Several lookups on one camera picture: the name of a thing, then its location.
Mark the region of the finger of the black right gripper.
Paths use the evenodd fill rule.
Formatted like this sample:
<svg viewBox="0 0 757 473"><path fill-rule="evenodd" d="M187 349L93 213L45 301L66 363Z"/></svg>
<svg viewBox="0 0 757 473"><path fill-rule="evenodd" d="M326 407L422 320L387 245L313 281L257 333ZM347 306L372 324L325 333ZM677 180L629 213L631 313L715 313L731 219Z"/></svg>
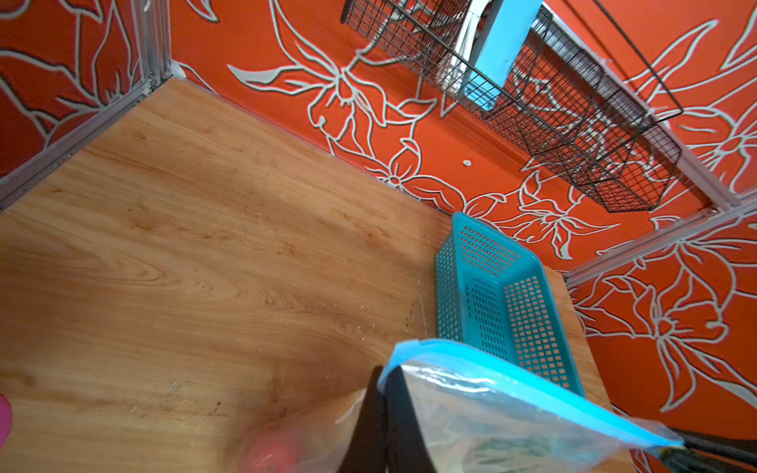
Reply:
<svg viewBox="0 0 757 473"><path fill-rule="evenodd" d="M732 439L674 429L682 449L664 449L658 459L670 472L750 473L756 471L755 439Z"/></svg>

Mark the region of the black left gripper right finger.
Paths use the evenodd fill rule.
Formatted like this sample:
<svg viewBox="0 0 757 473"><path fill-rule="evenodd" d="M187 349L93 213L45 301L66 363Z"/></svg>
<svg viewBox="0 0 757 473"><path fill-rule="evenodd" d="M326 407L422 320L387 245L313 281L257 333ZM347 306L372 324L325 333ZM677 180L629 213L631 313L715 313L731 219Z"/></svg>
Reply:
<svg viewBox="0 0 757 473"><path fill-rule="evenodd" d="M394 369L386 379L386 466L388 472L436 471L427 451L402 369Z"/></svg>

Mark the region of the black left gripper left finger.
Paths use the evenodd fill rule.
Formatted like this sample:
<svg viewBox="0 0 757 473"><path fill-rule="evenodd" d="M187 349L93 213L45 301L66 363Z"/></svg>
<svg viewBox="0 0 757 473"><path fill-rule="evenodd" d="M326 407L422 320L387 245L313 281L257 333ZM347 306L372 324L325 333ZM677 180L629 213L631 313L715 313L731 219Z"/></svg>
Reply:
<svg viewBox="0 0 757 473"><path fill-rule="evenodd" d="M386 472L388 414L386 398L378 388L381 374L382 367L374 367L347 453L338 469L339 473Z"/></svg>

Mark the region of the clear zip top bag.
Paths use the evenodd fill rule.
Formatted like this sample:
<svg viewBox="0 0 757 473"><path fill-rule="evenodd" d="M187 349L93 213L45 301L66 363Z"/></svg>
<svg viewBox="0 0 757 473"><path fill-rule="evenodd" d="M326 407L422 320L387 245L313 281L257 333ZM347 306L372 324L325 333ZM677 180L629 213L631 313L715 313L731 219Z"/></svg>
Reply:
<svg viewBox="0 0 757 473"><path fill-rule="evenodd" d="M435 472L587 472L623 449L682 449L672 430L632 421L532 372L457 342L399 343L382 366L378 390L402 369ZM297 435L296 472L338 472L367 387L254 429Z"/></svg>

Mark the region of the dark red apple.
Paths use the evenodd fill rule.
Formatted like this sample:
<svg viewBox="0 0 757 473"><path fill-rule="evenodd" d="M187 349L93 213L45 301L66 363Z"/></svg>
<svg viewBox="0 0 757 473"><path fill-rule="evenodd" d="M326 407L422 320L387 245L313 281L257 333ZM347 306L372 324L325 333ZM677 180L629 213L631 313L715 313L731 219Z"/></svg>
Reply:
<svg viewBox="0 0 757 473"><path fill-rule="evenodd" d="M297 435L283 431L263 432L244 449L239 471L296 472L302 455L302 442Z"/></svg>

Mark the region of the teal plastic basket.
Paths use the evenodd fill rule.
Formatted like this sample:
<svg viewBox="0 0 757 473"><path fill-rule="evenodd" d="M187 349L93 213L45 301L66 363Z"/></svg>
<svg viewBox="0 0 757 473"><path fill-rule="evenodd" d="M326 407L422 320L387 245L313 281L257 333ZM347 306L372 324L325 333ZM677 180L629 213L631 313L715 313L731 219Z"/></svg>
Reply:
<svg viewBox="0 0 757 473"><path fill-rule="evenodd" d="M435 269L439 337L585 393L545 267L532 251L457 212Z"/></svg>

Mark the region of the pink plastic goblet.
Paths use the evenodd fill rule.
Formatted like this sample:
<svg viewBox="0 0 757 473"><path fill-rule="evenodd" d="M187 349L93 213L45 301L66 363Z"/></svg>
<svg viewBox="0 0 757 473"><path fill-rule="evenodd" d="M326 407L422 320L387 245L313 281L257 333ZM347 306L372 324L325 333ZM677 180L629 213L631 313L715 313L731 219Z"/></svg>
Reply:
<svg viewBox="0 0 757 473"><path fill-rule="evenodd" d="M13 424L13 409L9 400L0 395L0 449L3 449L10 436Z"/></svg>

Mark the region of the light blue power strip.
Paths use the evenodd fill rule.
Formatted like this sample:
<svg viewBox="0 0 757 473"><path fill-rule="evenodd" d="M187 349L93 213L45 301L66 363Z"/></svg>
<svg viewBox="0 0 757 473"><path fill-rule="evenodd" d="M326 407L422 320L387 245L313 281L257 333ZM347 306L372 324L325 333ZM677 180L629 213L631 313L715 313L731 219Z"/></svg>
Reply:
<svg viewBox="0 0 757 473"><path fill-rule="evenodd" d="M494 110L509 78L541 1L493 1L483 30L473 45L462 94L485 112Z"/></svg>

